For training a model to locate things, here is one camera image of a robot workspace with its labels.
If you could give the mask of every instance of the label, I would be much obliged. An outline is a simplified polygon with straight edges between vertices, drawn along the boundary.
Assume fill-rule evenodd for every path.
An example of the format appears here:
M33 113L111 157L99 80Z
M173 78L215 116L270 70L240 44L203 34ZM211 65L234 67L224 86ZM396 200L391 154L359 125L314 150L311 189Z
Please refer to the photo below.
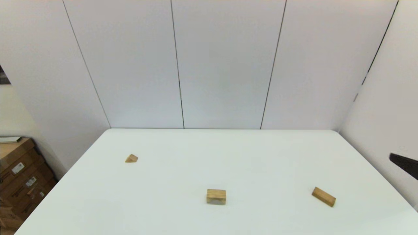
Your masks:
M28 182L26 182L26 186L30 187L32 186L34 183L36 182L36 178L32 177L31 179L28 180Z
M23 164L23 163L21 163L21 162L19 162L19 164L17 164L15 167L13 167L13 169L12 169L12 171L13 171L13 174L17 174L17 173L19 173L19 171L21 171L23 168L25 168L25 165Z

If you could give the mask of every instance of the wooden rectangular block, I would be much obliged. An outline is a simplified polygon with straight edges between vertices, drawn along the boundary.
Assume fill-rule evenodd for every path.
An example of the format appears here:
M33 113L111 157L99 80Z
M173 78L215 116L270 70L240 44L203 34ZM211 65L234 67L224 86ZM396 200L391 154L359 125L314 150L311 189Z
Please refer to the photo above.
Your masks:
M321 200L322 202L324 202L330 207L333 207L335 204L336 198L329 195L328 193L326 193L325 191L323 191L322 189L318 187L315 187L315 189L312 192L312 196L318 198L319 200Z
M208 189L206 202L210 204L225 205L227 202L227 191L220 189Z

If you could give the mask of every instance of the wooden block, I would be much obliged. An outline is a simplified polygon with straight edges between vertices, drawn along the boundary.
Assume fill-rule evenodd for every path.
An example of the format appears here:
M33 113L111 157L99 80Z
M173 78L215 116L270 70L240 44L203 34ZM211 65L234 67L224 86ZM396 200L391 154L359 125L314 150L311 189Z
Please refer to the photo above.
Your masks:
M136 161L138 161L138 157L133 154L129 155L129 157L125 160L125 162L136 162Z
M329 195L325 191L321 190L320 188L315 187L315 189L312 192L312 196L318 198L325 204L327 204L330 207L333 207L335 204L335 197Z
M206 202L210 204L225 205L227 202L227 191L220 189L208 189Z

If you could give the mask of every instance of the stacked cardboard boxes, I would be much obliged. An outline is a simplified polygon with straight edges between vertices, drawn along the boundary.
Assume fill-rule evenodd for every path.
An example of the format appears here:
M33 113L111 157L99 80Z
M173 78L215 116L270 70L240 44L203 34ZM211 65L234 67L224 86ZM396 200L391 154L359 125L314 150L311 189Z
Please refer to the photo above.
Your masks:
M33 141L0 144L0 226L18 228L55 186Z

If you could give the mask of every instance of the wall panel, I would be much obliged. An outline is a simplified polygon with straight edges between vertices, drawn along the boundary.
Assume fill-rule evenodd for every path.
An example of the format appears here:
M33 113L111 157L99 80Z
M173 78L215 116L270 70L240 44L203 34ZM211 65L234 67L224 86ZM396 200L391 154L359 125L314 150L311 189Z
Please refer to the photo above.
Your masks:
M396 0L288 0L263 129L338 130Z
M68 170L109 128L60 0L0 0L0 64Z
M284 0L173 0L185 128L260 128Z
M183 128L170 0L65 0L112 128Z

